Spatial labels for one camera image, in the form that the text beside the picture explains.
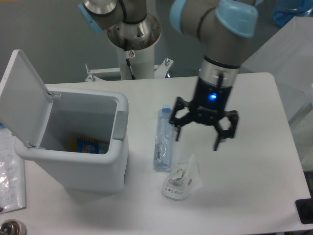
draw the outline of metal knob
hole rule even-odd
[[[15,219],[5,220],[0,225],[0,235],[26,235],[26,226]]]

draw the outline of plastic water bottle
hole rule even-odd
[[[169,123],[171,112],[168,106],[164,106],[158,112],[153,161],[153,166],[158,169],[170,169],[172,164],[174,126]]]
[[[273,20],[281,28],[294,16],[312,16],[313,0],[277,0]]]

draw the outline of open lid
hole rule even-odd
[[[13,51],[0,82],[0,120],[26,147],[39,147],[52,96],[22,50]]]

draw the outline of bin hinge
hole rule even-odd
[[[33,145],[33,144],[29,143],[29,142],[27,142],[27,144],[25,144],[25,146],[26,146],[27,148],[37,148],[37,146],[35,146],[35,145]]]
[[[31,143],[28,142],[28,141],[26,142],[25,146],[26,146],[27,148],[36,148],[36,147],[37,147],[37,146],[31,144]]]
[[[47,94],[51,96],[52,98],[61,98],[61,94],[54,94],[48,90],[46,90],[45,92],[47,92]]]

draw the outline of blue led light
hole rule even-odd
[[[211,101],[216,100],[216,98],[217,98],[216,93],[213,93],[213,94],[210,94],[210,95],[209,95],[209,100],[211,100]]]

